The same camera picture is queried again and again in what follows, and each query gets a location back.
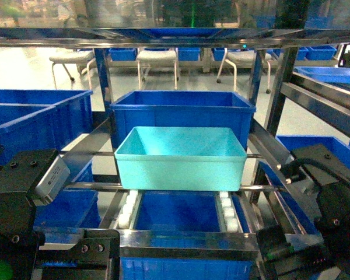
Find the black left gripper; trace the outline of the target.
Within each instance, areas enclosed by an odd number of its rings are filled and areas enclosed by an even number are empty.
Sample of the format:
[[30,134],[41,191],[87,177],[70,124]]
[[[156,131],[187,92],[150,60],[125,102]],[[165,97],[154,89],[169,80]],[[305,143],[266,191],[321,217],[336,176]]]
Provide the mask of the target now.
[[0,210],[0,279],[119,279],[120,234],[83,229],[76,244],[46,243],[42,231]]

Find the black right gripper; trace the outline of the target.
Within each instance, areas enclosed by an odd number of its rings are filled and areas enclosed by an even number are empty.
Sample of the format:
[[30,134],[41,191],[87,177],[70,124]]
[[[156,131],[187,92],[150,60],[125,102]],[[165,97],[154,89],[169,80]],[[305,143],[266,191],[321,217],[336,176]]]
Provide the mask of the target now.
[[267,279],[310,279],[338,268],[337,279],[350,279],[350,183],[324,185],[316,198],[321,215],[314,225],[323,241],[295,250],[276,225],[256,233]]

